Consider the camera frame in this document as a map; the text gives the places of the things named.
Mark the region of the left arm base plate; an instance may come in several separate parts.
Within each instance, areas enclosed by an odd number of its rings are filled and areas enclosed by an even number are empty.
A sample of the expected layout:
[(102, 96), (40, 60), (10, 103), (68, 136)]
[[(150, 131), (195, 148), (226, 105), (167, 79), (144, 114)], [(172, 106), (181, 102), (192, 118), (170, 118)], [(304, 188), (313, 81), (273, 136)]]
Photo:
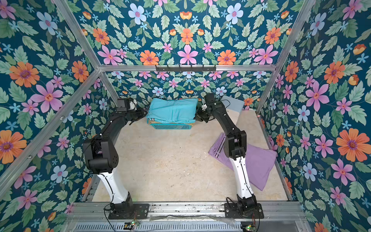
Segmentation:
[(149, 213), (149, 204), (132, 205), (127, 204), (111, 204), (109, 219), (146, 219)]

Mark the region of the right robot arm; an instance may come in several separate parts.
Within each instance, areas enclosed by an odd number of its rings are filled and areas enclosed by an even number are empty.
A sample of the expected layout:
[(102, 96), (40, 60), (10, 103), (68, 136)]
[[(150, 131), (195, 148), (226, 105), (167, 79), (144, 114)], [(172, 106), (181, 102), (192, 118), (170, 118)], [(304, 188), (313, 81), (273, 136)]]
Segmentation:
[(242, 217), (247, 217), (258, 209), (258, 203), (251, 188), (246, 169), (246, 132), (240, 130), (229, 117), (225, 105), (220, 101), (211, 101), (197, 110), (196, 120), (208, 122), (216, 119), (225, 134), (224, 152), (229, 158), (237, 183), (237, 211)]

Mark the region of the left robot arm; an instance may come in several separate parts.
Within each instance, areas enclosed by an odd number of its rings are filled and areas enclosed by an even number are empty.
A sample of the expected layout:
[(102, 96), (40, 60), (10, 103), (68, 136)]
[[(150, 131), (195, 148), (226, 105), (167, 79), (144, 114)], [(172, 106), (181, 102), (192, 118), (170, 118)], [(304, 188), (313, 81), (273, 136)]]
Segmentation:
[(129, 191), (121, 183), (117, 172), (119, 155), (115, 141), (128, 122), (136, 122), (146, 116), (137, 106), (120, 106), (113, 112), (101, 132), (83, 143), (87, 169), (97, 175), (106, 187), (110, 203), (103, 210), (109, 219), (147, 218), (149, 204), (134, 203)]

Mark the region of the teal pants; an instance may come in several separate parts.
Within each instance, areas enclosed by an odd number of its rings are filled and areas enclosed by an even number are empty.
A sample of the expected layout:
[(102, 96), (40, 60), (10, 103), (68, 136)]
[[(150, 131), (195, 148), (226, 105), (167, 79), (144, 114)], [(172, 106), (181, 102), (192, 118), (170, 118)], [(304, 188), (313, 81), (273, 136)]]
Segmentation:
[(146, 118), (162, 124), (191, 124), (194, 123), (198, 100), (194, 98), (180, 100), (163, 100), (155, 98)]

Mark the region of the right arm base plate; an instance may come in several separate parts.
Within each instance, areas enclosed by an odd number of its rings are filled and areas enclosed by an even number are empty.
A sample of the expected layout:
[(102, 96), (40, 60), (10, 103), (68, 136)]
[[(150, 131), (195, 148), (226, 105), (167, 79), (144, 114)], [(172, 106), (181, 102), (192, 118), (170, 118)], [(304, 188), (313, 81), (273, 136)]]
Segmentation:
[(252, 207), (238, 207), (236, 203), (224, 204), (225, 217), (233, 219), (264, 219), (261, 204)]

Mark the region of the purple pants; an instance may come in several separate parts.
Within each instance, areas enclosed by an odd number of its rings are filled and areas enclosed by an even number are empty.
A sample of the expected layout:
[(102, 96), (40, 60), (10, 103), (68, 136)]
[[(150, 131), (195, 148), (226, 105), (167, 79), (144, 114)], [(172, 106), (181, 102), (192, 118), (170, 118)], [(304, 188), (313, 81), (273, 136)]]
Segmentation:
[[(223, 150), (225, 140), (225, 134), (221, 133), (217, 141), (210, 148), (208, 154), (232, 170), (232, 163), (229, 158), (226, 157)], [(247, 145), (247, 152), (245, 156), (247, 174), (249, 176), (250, 183), (257, 187), (260, 191), (263, 191), (267, 184), (269, 174), (275, 164), (276, 157), (277, 153), (273, 150)]]

